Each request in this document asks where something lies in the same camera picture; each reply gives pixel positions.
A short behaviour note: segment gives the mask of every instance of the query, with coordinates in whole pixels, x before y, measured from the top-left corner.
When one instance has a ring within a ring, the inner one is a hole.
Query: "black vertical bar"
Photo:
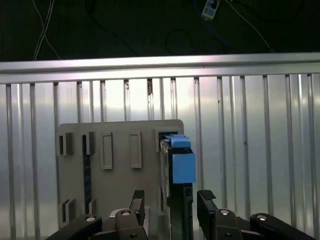
[[[84,213],[89,214],[89,203],[92,198],[91,191],[91,165],[90,155],[87,154],[87,138],[82,136],[82,155],[83,155],[83,189],[84,189]]]

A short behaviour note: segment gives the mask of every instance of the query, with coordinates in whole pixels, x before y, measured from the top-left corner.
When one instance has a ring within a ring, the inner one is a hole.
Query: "white cable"
[[[34,5],[34,8],[36,10],[36,12],[38,13],[39,17],[40,17],[40,21],[41,21],[41,25],[42,25],[42,30],[43,30],[43,37],[45,39],[45,41],[48,43],[49,47],[54,51],[55,55],[58,57],[58,59],[60,59],[60,56],[58,55],[58,53],[56,52],[56,50],[54,49],[54,47],[50,44],[49,40],[47,39],[47,35],[46,35],[46,31],[47,29],[45,29],[45,26],[44,26],[44,22],[42,20],[42,17],[41,17],[41,14],[37,8],[37,5],[35,3],[35,0],[32,0],[33,2],[33,5]],[[52,13],[52,9],[54,7],[54,4],[55,4],[55,0],[53,0],[52,2],[52,5],[51,5],[51,10],[50,10],[50,15],[49,15],[49,19],[48,19],[48,23],[47,23],[47,28],[48,28],[48,25],[49,25],[49,22],[50,22],[50,18],[51,18],[51,13]]]
[[[272,51],[271,47],[269,46],[269,44],[267,43],[267,41],[265,40],[265,38],[261,35],[261,33],[247,20],[245,19],[235,8],[234,6],[232,6],[231,2],[229,2],[228,0],[224,0],[226,3],[228,3],[230,5],[230,7],[235,11],[236,14],[239,15],[240,18],[242,18],[247,24],[250,25],[250,27],[252,27],[257,34],[259,34],[259,36],[261,37],[261,39],[264,41],[265,45],[267,45],[267,47]]]
[[[44,25],[46,26],[46,29],[48,27],[48,20],[49,20],[49,15],[50,15],[50,10],[52,8],[52,0],[50,0],[50,5],[49,5],[49,9],[48,9],[48,13],[46,15],[46,18],[45,18],[45,21],[44,21]],[[44,40],[44,30],[42,29],[41,31],[41,35],[39,36],[39,39],[38,39],[38,42],[36,43],[36,48],[35,48],[35,51],[34,51],[34,54],[33,54],[33,60],[36,60],[36,54],[38,52],[38,48],[39,48],[39,44],[40,44],[40,47],[42,45],[42,42]]]
[[[53,0],[52,4],[49,6],[49,10],[48,10],[48,12],[49,12],[48,21],[47,21],[46,24],[44,24],[44,25],[46,25],[46,26],[45,26],[45,29],[42,28],[42,32],[41,32],[41,33],[43,33],[43,35],[42,35],[42,37],[41,37],[40,45],[39,45],[39,47],[38,47],[38,49],[37,49],[37,51],[36,51],[36,53],[35,53],[35,57],[34,57],[35,59],[34,59],[34,60],[36,60],[37,57],[38,57],[38,54],[39,54],[40,48],[41,48],[41,46],[42,46],[42,43],[43,43],[43,41],[44,41],[44,38],[46,39],[46,42],[47,42],[48,45],[50,46],[50,43],[48,42],[48,39],[47,39],[47,30],[48,30],[48,26],[49,26],[49,23],[50,23],[51,14],[52,14],[52,10],[53,10],[53,8],[54,8],[54,4],[55,4],[55,0]],[[52,48],[52,50],[54,51],[54,53],[57,55],[57,52],[53,49],[53,47],[52,47],[52,46],[50,46],[50,47]]]

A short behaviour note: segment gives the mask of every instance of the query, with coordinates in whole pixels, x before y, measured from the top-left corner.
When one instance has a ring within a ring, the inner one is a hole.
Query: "blue object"
[[[191,148],[190,140],[185,135],[171,134],[165,137],[171,141],[171,147],[175,149]]]
[[[172,183],[196,182],[196,157],[194,153],[172,154]]]

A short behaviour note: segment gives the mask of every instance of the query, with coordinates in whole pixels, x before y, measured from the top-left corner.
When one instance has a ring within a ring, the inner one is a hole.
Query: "cable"
[[[195,47],[194,41],[192,40],[190,34],[189,34],[187,31],[185,31],[185,30],[183,30],[183,29],[180,29],[180,28],[172,29],[172,30],[170,30],[170,31],[166,34],[165,40],[164,40],[164,45],[165,45],[166,51],[167,51],[168,53],[170,53],[170,54],[174,54],[174,52],[172,52],[172,51],[169,49],[169,47],[168,47],[169,37],[170,37],[170,35],[173,34],[174,32],[181,32],[181,33],[183,33],[183,34],[188,38],[188,40],[189,40],[189,42],[190,42],[190,45],[191,45],[191,48],[192,48],[192,51],[191,51],[191,52],[193,52],[194,47]]]
[[[238,0],[233,0],[232,1],[235,4],[241,5],[242,7],[244,7],[245,9],[247,9],[248,11],[250,11],[257,19],[259,19],[261,22],[265,22],[265,23],[276,23],[276,24],[291,24],[293,23],[297,16],[300,14],[301,10],[303,9],[306,0],[302,0],[299,7],[297,8],[294,17],[291,20],[287,20],[287,21],[283,21],[283,20],[273,20],[273,19],[264,19],[262,17],[259,16],[259,14],[257,14],[252,8],[250,8],[248,5],[238,1]]]
[[[46,32],[47,32],[47,28],[48,28],[48,20],[49,20],[51,9],[52,9],[52,0],[50,0],[48,13],[47,13],[45,21],[44,21],[44,26],[45,26],[45,31]],[[36,48],[35,48],[35,51],[34,51],[34,54],[33,54],[33,60],[37,59],[39,49],[41,48],[42,42],[44,40],[44,35],[43,34],[44,34],[44,30],[42,29],[41,34],[40,34],[39,39],[38,39],[38,42],[36,43]]]
[[[108,30],[107,28],[105,28],[104,26],[102,26],[102,24],[100,22],[98,22],[97,19],[95,19],[93,16],[92,16],[92,12],[94,10],[94,3],[91,4],[90,6],[90,10],[88,9],[88,4],[87,4],[87,0],[84,0],[84,7],[85,7],[85,10],[86,10],[86,13],[88,14],[89,18],[99,27],[101,28],[102,30],[104,30],[105,32],[109,33],[110,35],[114,36],[116,39],[120,40],[120,42],[125,45],[131,53],[133,53],[133,55],[135,56],[139,56],[139,54],[130,46],[129,43],[127,43],[125,40],[123,40],[119,35],[117,35],[116,33]]]
[[[265,40],[265,38],[261,35],[261,33],[247,20],[245,19],[235,8],[234,6],[232,6],[232,4],[228,1],[228,0],[224,0],[227,4],[229,4],[229,6],[235,11],[236,14],[239,15],[240,18],[242,18],[247,24],[249,24],[250,27],[252,27],[256,33],[260,36],[260,38],[264,41],[265,45],[269,48],[269,50],[271,52],[273,52],[273,50],[271,49],[271,47],[269,46],[269,44],[267,43],[267,41]]]
[[[56,52],[56,50],[54,49],[54,47],[50,44],[49,40],[47,39],[47,35],[46,35],[46,31],[47,31],[47,30],[45,29],[44,21],[42,20],[41,14],[40,14],[40,12],[39,12],[39,10],[38,10],[38,8],[37,8],[37,5],[36,5],[36,3],[35,3],[35,0],[32,0],[32,2],[33,2],[33,6],[34,6],[36,12],[38,13],[38,15],[39,15],[39,17],[40,17],[40,21],[41,21],[41,25],[42,25],[42,31],[43,31],[43,36],[44,36],[45,41],[48,43],[49,47],[53,50],[53,52],[54,52],[55,55],[58,57],[58,59],[61,59],[60,56],[58,55],[58,53]],[[54,4],[55,4],[55,0],[53,0],[53,2],[52,2],[51,12],[52,12],[52,9],[53,9]]]
[[[197,14],[198,14],[199,17],[201,18],[202,23],[203,23],[203,24],[205,25],[205,27],[213,34],[213,36],[214,36],[216,39],[218,39],[223,45],[232,48],[232,46],[231,46],[227,41],[225,41],[222,37],[220,37],[220,36],[216,33],[216,31],[213,29],[213,27],[211,27],[211,26],[203,19],[202,15],[201,15],[201,12],[200,12],[200,10],[199,10],[199,8],[198,8],[198,5],[197,5],[197,0],[193,0],[193,5],[194,5],[194,8],[195,8]]]

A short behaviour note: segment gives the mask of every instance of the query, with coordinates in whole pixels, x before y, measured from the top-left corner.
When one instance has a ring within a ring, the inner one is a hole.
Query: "corrugated metal wall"
[[[280,74],[0,84],[1,239],[58,229],[60,124],[161,119],[184,123],[195,190],[319,237],[320,75]]]

